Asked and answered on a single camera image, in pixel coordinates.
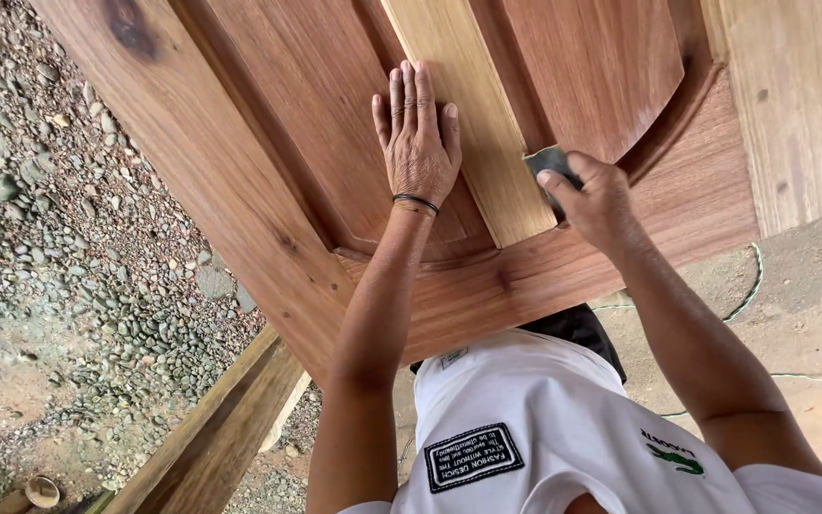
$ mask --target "crocodile logo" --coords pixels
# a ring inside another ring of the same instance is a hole
[[[677,464],[678,466],[674,468],[677,471],[687,474],[703,474],[702,466],[699,462],[693,459],[689,459],[683,455],[672,452],[663,452],[649,443],[646,443],[646,446],[648,446],[648,449],[652,450],[652,454],[657,458],[660,458],[665,462],[673,462],[674,464]]]

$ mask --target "forearm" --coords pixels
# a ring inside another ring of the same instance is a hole
[[[641,233],[614,262],[658,366],[698,424],[788,409],[769,373]]]
[[[344,315],[330,377],[392,387],[433,217],[395,207]]]

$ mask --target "white t-shirt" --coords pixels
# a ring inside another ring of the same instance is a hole
[[[822,514],[822,476],[729,471],[679,426],[626,397],[593,351],[514,329],[424,361],[417,459],[392,503],[342,514],[562,514],[591,493],[610,514]]]

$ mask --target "concrete floor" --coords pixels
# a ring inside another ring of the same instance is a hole
[[[771,373],[804,373],[822,378],[822,219],[759,244],[763,252],[760,292],[729,325]],[[750,291],[757,266],[753,248],[747,247],[679,271],[717,314],[726,316]],[[591,305],[628,302],[629,298],[619,292]],[[611,309],[599,311],[598,316],[624,364],[630,398],[659,414],[683,411],[648,350],[636,311]],[[793,378],[776,381],[822,459],[822,382]],[[406,369],[395,383],[399,455],[414,436],[417,421],[413,383],[414,378]],[[699,435],[690,417],[672,421]],[[412,443],[400,468],[403,479],[414,456]]]

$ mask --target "person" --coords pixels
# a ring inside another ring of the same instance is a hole
[[[763,365],[656,249],[624,172],[576,152],[581,191],[550,171],[538,182],[623,276],[705,443],[626,397],[616,353],[581,307],[425,360],[417,458],[398,486],[392,388],[411,291],[462,162],[464,113],[437,112],[430,73],[392,70],[391,115],[372,98],[396,197],[337,338],[307,512],[822,513],[822,464]]]

